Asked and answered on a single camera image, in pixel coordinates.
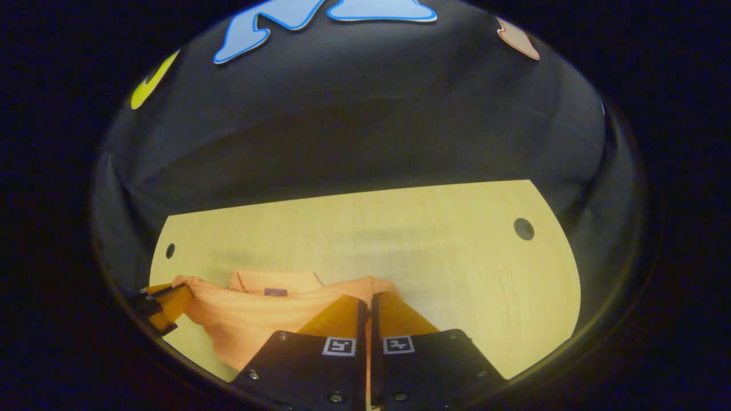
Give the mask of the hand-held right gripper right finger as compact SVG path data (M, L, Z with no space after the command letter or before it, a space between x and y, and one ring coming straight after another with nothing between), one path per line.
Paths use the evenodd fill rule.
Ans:
M504 378L460 329L441 331L394 292L372 301L371 398L381 410L460 410Z

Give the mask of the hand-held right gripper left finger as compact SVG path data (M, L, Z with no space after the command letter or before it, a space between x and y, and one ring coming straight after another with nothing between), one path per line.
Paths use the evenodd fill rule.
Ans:
M365 302L343 296L297 332L275 331L231 382L271 410L366 408Z

